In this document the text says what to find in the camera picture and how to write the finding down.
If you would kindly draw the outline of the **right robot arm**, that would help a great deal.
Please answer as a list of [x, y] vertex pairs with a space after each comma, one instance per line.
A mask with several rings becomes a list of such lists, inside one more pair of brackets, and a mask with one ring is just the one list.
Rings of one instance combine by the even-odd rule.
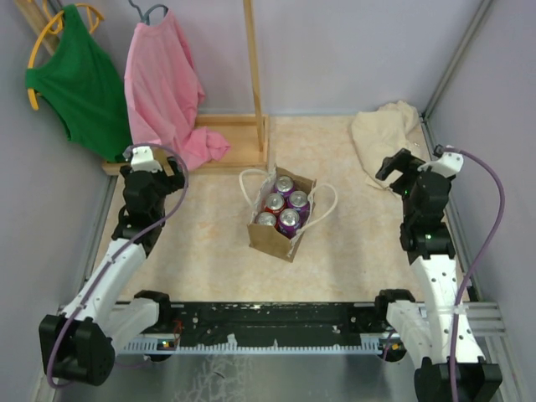
[[390, 189], [400, 195], [400, 243], [424, 293], [421, 310], [410, 291], [383, 290], [376, 297], [375, 324], [395, 331], [414, 366], [419, 401], [489, 401], [503, 376], [489, 363], [473, 335], [463, 305], [465, 281], [456, 277], [456, 251], [444, 212], [462, 154], [438, 147], [426, 162], [402, 148], [386, 157], [375, 177], [400, 176]]

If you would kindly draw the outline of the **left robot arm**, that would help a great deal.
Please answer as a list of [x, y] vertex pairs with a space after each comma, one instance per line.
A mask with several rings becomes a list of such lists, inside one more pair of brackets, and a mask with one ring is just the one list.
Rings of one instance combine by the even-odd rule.
[[77, 296], [57, 315], [39, 324], [41, 355], [48, 385], [61, 389], [72, 382], [101, 385], [118, 353], [148, 328], [165, 332], [173, 325], [168, 295], [140, 291], [123, 310], [114, 307], [127, 282], [144, 264], [172, 214], [165, 199], [186, 193], [188, 168], [176, 153], [167, 157], [167, 174], [150, 147], [131, 150], [121, 168], [124, 204], [105, 257]]

